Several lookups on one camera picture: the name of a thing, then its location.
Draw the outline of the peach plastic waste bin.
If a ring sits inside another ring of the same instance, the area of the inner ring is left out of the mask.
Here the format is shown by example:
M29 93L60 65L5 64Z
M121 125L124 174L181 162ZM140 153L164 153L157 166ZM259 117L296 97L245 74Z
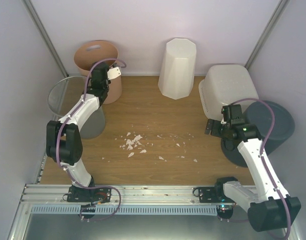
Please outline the peach plastic waste bin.
M118 58L117 48L109 41L96 40L83 44L74 54L74 63L83 76L87 76L95 62L109 58ZM121 74L111 80L108 97L104 104L117 101L122 94Z

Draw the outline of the translucent white plastic tub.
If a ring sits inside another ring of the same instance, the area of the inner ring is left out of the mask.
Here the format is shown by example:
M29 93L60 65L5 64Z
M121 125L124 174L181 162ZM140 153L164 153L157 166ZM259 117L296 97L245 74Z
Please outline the translucent white plastic tub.
M258 99L258 93L248 70L238 64L219 64L210 67L199 83L204 114L220 121L222 106L242 99Z

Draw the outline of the white faceted bin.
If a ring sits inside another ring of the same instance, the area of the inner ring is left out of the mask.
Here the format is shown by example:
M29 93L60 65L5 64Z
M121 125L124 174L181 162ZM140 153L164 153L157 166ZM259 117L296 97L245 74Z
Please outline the white faceted bin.
M189 96L195 77L197 48L187 38L174 38L166 43L158 80L162 95L178 100Z

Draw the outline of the grey translucent bin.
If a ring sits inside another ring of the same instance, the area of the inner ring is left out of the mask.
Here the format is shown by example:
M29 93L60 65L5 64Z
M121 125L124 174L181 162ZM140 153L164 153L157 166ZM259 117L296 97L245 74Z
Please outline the grey translucent bin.
M83 95L85 81L85 76L70 76L53 86L48 95L47 104L54 115L61 118L75 106ZM102 134L105 125L105 115L100 107L83 125L80 136L82 139L96 138Z

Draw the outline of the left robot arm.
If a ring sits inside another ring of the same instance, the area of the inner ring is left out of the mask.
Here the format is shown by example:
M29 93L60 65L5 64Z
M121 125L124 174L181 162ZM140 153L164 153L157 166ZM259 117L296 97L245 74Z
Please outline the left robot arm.
M78 195L85 202L94 200L97 187L81 159L83 145L80 130L108 96L109 70L109 65L103 60L94 63L79 101L64 117L51 120L46 126L47 156L67 173L73 186L80 188Z

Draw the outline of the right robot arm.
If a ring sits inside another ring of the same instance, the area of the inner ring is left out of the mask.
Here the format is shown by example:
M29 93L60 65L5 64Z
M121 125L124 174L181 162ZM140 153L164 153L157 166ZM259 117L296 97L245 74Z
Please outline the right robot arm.
M241 185L235 177L222 177L214 185L214 197L222 204L228 200L240 206L257 232L286 229L291 232L301 202L292 197L277 177L265 151L266 138L262 138L257 126L243 118L238 102L224 105L222 120L209 119L205 133L232 141L243 157L251 173L256 192Z

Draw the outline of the dark teal plastic bin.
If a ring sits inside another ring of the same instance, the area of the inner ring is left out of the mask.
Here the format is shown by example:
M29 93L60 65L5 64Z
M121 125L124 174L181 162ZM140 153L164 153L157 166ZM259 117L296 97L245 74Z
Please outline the dark teal plastic bin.
M273 101L265 101L272 109L275 116L275 123L269 138L265 144L267 155L274 152L280 145L289 139L295 131L295 122L292 115L281 105ZM272 115L270 111L260 102L254 102L243 111L247 123L255 124L264 139L271 127ZM233 146L230 140L221 140L221 150L224 156L233 164L246 168L247 164L239 153L238 149Z

